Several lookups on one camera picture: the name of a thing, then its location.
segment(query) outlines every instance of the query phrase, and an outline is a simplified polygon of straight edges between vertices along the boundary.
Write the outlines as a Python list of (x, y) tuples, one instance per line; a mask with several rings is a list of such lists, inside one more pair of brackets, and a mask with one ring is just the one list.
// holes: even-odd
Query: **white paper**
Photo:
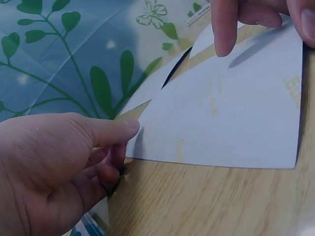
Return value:
[[(237, 23), (237, 29), (243, 27), (244, 24), (241, 22)], [(199, 35), (195, 43), (193, 44), (192, 50), (190, 52), (189, 58), (196, 56), (198, 53), (201, 53), (203, 50), (207, 49), (215, 42), (215, 36), (212, 31), (212, 24), (209, 24), (204, 31)]]
[(186, 51), (187, 50), (181, 52), (169, 63), (167, 63), (166, 65), (155, 71), (152, 75), (150, 75), (126, 103), (124, 108), (121, 110), (120, 115), (128, 111), (131, 111), (132, 109), (136, 108), (137, 106), (140, 106), (145, 102), (152, 100), (152, 98), (157, 93), (160, 92), (168, 75), (176, 66), (177, 62), (179, 62), (182, 59)]
[(127, 156), (197, 165), (291, 169), (300, 119), (302, 40), (288, 23), (212, 57), (165, 86)]

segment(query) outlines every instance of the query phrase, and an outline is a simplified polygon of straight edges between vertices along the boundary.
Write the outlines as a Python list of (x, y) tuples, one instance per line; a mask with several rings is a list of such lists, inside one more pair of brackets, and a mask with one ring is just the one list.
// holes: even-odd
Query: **hand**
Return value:
[(227, 56), (237, 37), (237, 21), (277, 28), (279, 13), (290, 14), (293, 24), (310, 47), (315, 47), (314, 0), (211, 0), (212, 25), (218, 57)]
[(139, 122), (47, 114), (0, 123), (0, 235), (61, 235), (117, 184)]

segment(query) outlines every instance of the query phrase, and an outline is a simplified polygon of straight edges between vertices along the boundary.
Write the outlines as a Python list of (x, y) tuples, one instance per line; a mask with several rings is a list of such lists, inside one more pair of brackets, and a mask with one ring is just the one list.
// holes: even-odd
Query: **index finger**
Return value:
[(236, 43), (238, 0), (211, 0), (210, 4), (216, 52), (225, 57)]
[(93, 147), (108, 147), (123, 144), (132, 139), (139, 131), (137, 120), (118, 122), (108, 119), (87, 118), (71, 113), (68, 118), (78, 130), (91, 140)]

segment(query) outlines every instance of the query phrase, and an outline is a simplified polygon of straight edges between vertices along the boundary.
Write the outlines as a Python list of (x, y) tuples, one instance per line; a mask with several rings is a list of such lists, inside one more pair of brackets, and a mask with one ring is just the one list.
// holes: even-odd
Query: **wood grain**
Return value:
[[(261, 30), (245, 27), (238, 38), (242, 41)], [(126, 175), (108, 200), (106, 232), (110, 236), (315, 235), (315, 53), (304, 52), (301, 142), (295, 170), (129, 159)], [(175, 77), (213, 53), (211, 47), (185, 60)], [(138, 118), (142, 110), (144, 106), (118, 119)], [(101, 225), (105, 225), (99, 217), (103, 211), (94, 209)]]

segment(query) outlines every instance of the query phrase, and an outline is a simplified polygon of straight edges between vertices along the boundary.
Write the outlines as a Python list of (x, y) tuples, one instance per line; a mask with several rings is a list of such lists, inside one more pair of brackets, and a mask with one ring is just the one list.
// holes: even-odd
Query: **plastic tablecloth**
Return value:
[(206, 0), (0, 0), (0, 121), (114, 118)]

